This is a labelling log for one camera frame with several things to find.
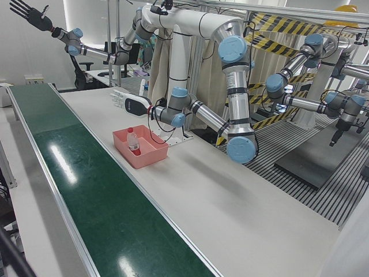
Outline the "black background gripper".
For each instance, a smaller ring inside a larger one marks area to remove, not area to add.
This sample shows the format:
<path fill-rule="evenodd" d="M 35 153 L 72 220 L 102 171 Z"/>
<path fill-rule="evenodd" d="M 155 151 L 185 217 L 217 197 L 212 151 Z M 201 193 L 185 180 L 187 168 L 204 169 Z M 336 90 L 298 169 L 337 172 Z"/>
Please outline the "black background gripper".
<path fill-rule="evenodd" d="M 342 119 L 339 119 L 338 122 L 336 123 L 336 128 L 337 130 L 334 133 L 331 139 L 331 142 L 329 144 L 330 147 L 333 147 L 338 142 L 338 140 L 343 135 L 343 133 L 348 130 L 348 122 Z"/>

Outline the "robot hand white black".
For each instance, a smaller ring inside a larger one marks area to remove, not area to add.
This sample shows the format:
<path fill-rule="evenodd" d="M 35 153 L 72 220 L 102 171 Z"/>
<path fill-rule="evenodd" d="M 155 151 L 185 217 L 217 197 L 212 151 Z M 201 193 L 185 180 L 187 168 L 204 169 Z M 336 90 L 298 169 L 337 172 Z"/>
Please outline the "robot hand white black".
<path fill-rule="evenodd" d="M 46 5 L 42 11 L 29 6 L 21 0 L 11 0 L 9 2 L 9 5 L 12 12 L 24 18 L 27 22 L 29 22 L 37 29 L 49 32 L 52 32 L 54 30 L 52 21 L 46 16 L 46 13 L 50 7 L 49 5 Z"/>
<path fill-rule="evenodd" d="M 142 79 L 138 95 L 130 92 L 122 92 L 117 89 L 110 94 L 117 107 L 126 110 L 127 113 L 142 117 L 148 114 L 152 102 L 144 96 L 146 80 Z"/>

